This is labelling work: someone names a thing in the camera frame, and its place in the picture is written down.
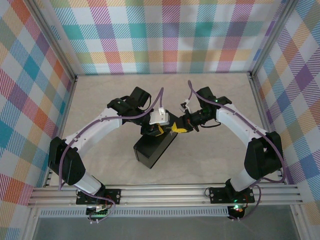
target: white object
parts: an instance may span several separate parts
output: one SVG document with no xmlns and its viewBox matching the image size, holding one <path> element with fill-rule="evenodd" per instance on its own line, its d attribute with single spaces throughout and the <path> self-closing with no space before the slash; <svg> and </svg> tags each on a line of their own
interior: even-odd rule
<svg viewBox="0 0 320 240">
<path fill-rule="evenodd" d="M 88 171 L 85 171 L 83 177 L 75 184 L 75 186 L 89 194 L 95 195 L 101 188 L 101 183 L 91 176 Z"/>
<path fill-rule="evenodd" d="M 185 101 L 185 108 L 188 109 L 189 113 L 192 114 L 190 107 L 188 106 L 188 104 L 190 103 L 189 99 L 186 99 Z M 183 108 L 182 106 L 180 106 L 180 110 L 184 113 L 185 112 L 185 108 Z"/>
<path fill-rule="evenodd" d="M 167 113 L 163 107 L 159 107 L 159 111 L 153 111 L 150 113 L 149 124 L 159 124 L 161 126 L 168 125 L 169 113 Z"/>
<path fill-rule="evenodd" d="M 226 104 L 226 107 L 236 111 L 239 113 L 237 108 L 233 104 Z M 267 133 L 266 130 L 256 126 L 252 123 L 249 119 L 244 117 L 251 125 L 253 125 L 259 132 L 263 133 L 264 135 Z M 253 139 L 259 139 L 261 136 L 252 130 L 247 124 L 245 124 L 237 115 L 231 113 L 225 108 L 219 108 L 216 111 L 216 119 L 220 123 L 226 125 L 247 147 L 248 143 Z M 250 177 L 247 173 L 246 169 L 244 168 L 237 176 L 231 178 L 230 183 L 234 190 L 240 192 L 257 180 Z"/>
<path fill-rule="evenodd" d="M 95 120 L 100 120 L 105 117 L 115 117 L 118 116 L 117 112 L 112 108 L 105 108 L 103 112 L 96 117 Z M 104 120 L 91 126 L 87 131 L 85 131 L 77 141 L 72 144 L 73 148 L 77 148 L 77 152 L 81 158 L 83 158 L 87 151 L 89 151 L 96 143 L 98 143 L 102 138 L 104 138 L 112 130 L 119 128 L 122 125 L 121 119 Z M 76 133 L 66 137 L 66 144 L 69 144 L 77 134 L 82 130 L 80 129 Z"/>
</svg>

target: white floor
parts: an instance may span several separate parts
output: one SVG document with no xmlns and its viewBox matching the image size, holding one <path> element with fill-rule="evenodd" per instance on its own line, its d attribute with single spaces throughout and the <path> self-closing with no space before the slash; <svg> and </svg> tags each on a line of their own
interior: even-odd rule
<svg viewBox="0 0 320 240">
<path fill-rule="evenodd" d="M 180 116 L 179 105 L 190 93 L 187 80 L 192 81 L 196 91 L 209 86 L 217 97 L 228 97 L 241 113 L 261 127 L 244 73 L 101 75 L 79 77 L 63 136 L 75 133 L 112 99 L 130 95 L 136 86 L 149 92 L 153 100 L 164 87 L 164 107 Z M 200 109 L 195 96 L 190 105 L 193 110 Z M 114 130 L 84 157 L 87 171 L 106 185 L 201 184 L 224 183 L 244 167 L 246 147 L 223 125 L 179 134 L 152 169 L 136 160 L 133 146 L 140 137 L 140 127 L 133 123 Z M 57 182 L 55 175 L 50 184 Z"/>
</svg>

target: plaid wall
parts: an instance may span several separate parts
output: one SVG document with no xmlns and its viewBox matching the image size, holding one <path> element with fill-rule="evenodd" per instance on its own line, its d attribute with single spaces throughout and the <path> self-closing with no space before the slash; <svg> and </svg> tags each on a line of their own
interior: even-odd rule
<svg viewBox="0 0 320 240">
<path fill-rule="evenodd" d="M 0 0 L 0 239 L 18 238 L 71 81 L 23 0 Z"/>
<path fill-rule="evenodd" d="M 76 72 L 95 75 L 247 72 L 286 1 L 37 2 Z"/>
<path fill-rule="evenodd" d="M 300 0 L 258 73 L 271 127 L 281 135 L 288 179 L 320 236 L 320 0 Z"/>
</svg>

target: vent grille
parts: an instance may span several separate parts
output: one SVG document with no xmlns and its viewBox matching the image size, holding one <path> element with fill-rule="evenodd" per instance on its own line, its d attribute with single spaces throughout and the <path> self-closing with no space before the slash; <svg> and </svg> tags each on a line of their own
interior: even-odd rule
<svg viewBox="0 0 320 240">
<path fill-rule="evenodd" d="M 126 207 L 115 209 L 113 217 L 222 217 L 227 215 L 227 207 Z"/>
<path fill-rule="evenodd" d="M 40 218 L 79 218 L 86 216 L 86 208 L 43 208 Z"/>
<path fill-rule="evenodd" d="M 226 206 L 206 207 L 117 207 L 110 217 L 226 217 Z M 43 208 L 40 218 L 79 218 L 86 216 L 85 208 Z"/>
</svg>

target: yellow object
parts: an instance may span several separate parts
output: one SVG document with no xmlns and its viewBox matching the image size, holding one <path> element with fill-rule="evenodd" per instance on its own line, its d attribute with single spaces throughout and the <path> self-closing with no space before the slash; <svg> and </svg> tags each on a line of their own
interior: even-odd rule
<svg viewBox="0 0 320 240">
<path fill-rule="evenodd" d="M 164 130 L 162 129 L 162 127 L 159 124 L 158 124 L 158 128 L 159 128 L 160 134 L 156 135 L 156 137 L 164 134 Z"/>
<path fill-rule="evenodd" d="M 171 130 L 172 130 L 173 132 L 179 133 L 179 134 L 188 132 L 187 129 L 177 128 L 176 123 L 174 123 L 174 124 L 172 125 L 172 129 L 171 129 Z"/>
</svg>

